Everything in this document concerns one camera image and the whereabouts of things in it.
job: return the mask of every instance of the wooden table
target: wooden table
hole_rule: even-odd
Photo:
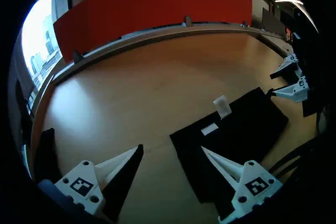
[[[200,204],[169,134],[261,87],[284,86],[269,75],[281,64],[266,45],[247,34],[208,34],[166,40],[98,62],[56,87],[44,129],[55,128],[63,174],[81,160],[100,163],[138,144],[144,156],[119,223],[214,223],[212,203]],[[315,135],[315,115],[302,105],[272,98],[289,118],[263,161],[269,168]]]

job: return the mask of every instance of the red divider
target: red divider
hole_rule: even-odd
[[[249,25],[251,0],[85,0],[54,23],[64,60],[122,35],[177,24],[191,16],[193,22],[216,21]]]

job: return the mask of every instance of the clamp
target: clamp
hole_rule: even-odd
[[[250,213],[282,186],[279,180],[254,160],[241,165],[204,147],[202,149],[213,166],[236,191],[231,201],[234,211],[223,220],[218,217],[220,224],[230,223]]]
[[[270,89],[269,93],[271,96],[288,98],[295,102],[300,102],[308,99],[308,90],[309,85],[307,83],[306,77],[302,76],[297,83],[287,87]]]
[[[39,187],[68,213],[111,223],[118,218],[143,154],[143,145],[138,145],[97,165],[84,160],[55,184],[44,180]]]
[[[271,79],[275,79],[277,77],[283,76],[285,74],[295,72],[297,78],[302,77],[302,70],[299,66],[299,59],[295,55],[295,53],[290,54],[285,57],[285,61],[270,75]]]

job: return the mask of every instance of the black fabric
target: black fabric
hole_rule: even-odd
[[[170,135],[177,156],[198,200],[214,202],[220,216],[232,212],[233,188],[203,153],[201,146],[244,164],[260,162],[288,123],[288,118],[260,89],[230,103],[232,113],[220,119],[217,112]],[[201,129],[219,127],[204,136]]]
[[[41,134],[34,160],[34,175],[36,183],[40,183],[44,179],[56,183],[62,178],[57,164],[55,130],[53,128],[45,130]]]

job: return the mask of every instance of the paper tag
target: paper tag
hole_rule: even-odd
[[[215,129],[218,129],[218,126],[213,123],[213,124],[210,124],[208,127],[205,127],[204,129],[201,129],[203,135],[207,135],[209,133],[211,133],[212,131],[214,131]]]
[[[223,119],[225,116],[232,113],[230,105],[228,104],[225,95],[220,96],[218,99],[213,101],[219,116]]]

